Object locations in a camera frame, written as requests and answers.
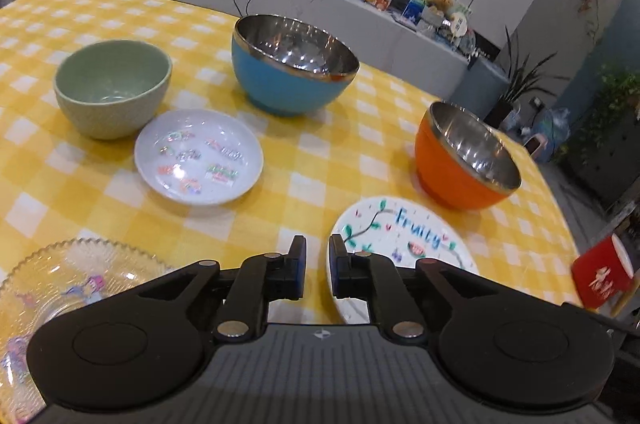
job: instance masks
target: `power outlet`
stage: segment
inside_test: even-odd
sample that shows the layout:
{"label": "power outlet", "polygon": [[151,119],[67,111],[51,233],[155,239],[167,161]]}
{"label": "power outlet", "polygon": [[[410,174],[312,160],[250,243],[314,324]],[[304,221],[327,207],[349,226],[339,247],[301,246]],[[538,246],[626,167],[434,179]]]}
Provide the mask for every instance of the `power outlet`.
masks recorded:
{"label": "power outlet", "polygon": [[542,102],[540,97],[531,97],[529,104],[536,111],[542,111],[545,108],[545,103]]}

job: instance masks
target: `decorated plate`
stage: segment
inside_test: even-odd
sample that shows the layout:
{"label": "decorated plate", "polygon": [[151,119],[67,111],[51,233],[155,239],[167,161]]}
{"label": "decorated plate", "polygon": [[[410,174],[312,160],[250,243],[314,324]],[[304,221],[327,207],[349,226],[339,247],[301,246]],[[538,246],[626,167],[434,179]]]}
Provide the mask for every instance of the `decorated plate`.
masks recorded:
{"label": "decorated plate", "polygon": [[23,424],[44,406],[26,362],[39,327],[168,271],[154,256],[100,239],[56,243],[22,261],[0,287],[0,421]]}
{"label": "decorated plate", "polygon": [[260,177],[260,142],[241,121],[205,109],[168,111],[140,132],[138,172],[164,197],[189,205],[234,200]]}
{"label": "decorated plate", "polygon": [[[391,258],[397,267],[413,268],[420,258],[435,258],[478,274],[464,241],[429,209],[402,198],[365,198],[348,208],[331,234],[340,234],[348,252],[361,250]],[[331,288],[327,251],[326,276]],[[342,318],[351,325],[369,323],[366,302],[336,299]]]}

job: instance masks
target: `tablecloth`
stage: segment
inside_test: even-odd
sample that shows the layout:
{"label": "tablecloth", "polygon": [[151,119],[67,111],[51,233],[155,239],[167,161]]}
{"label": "tablecloth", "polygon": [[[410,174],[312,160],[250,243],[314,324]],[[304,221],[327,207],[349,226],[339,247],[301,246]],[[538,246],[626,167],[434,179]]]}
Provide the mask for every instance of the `tablecloth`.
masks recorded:
{"label": "tablecloth", "polygon": [[[170,0],[17,0],[0,10],[0,267],[52,242],[103,237],[155,253],[172,266],[210,258],[223,268],[303,234],[305,295],[278,320],[339,322],[326,283],[330,230],[363,197],[423,204],[465,240],[481,275],[555,303],[577,303],[568,270],[576,249],[535,163],[505,139],[522,174],[508,200],[475,213],[445,209],[420,190],[413,142],[434,97],[363,64],[327,108],[277,118],[250,105],[231,65],[235,18]],[[363,32],[374,35],[374,32]],[[189,208],[151,191],[136,172],[135,138],[82,137],[52,90],[57,65],[101,39],[143,39],[174,62],[161,110],[212,108],[260,140],[264,171],[226,205]],[[424,68],[425,76],[429,68]]]}

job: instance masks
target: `red cup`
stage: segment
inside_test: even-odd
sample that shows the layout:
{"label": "red cup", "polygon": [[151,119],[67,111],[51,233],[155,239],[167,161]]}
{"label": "red cup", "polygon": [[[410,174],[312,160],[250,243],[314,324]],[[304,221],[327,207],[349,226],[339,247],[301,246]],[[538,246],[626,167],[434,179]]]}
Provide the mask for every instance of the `red cup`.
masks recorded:
{"label": "red cup", "polygon": [[596,309],[618,291],[631,286],[634,269],[615,234],[591,247],[571,266],[575,289],[587,309]]}

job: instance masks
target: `clear glass dish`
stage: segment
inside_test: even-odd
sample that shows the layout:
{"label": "clear glass dish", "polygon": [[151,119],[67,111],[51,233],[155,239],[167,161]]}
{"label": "clear glass dish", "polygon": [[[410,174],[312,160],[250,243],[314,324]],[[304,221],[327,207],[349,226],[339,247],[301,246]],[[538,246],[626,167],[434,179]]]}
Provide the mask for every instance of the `clear glass dish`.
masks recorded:
{"label": "clear glass dish", "polygon": [[137,248],[91,238],[49,245],[20,262],[0,286],[0,421],[23,424],[44,406],[26,362],[39,327],[169,270]]}

